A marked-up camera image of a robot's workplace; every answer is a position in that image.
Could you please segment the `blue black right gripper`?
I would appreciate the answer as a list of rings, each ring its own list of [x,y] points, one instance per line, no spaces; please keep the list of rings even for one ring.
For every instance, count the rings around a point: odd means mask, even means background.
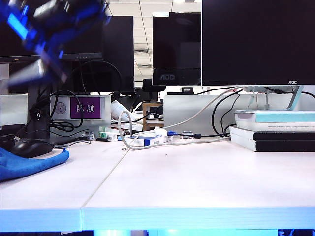
[[[68,73],[59,59],[62,46],[108,18],[107,7],[103,0],[50,0],[38,7],[27,0],[2,0],[0,20],[13,30],[26,50],[41,57],[10,75],[7,85],[46,83],[47,69],[65,83]]]

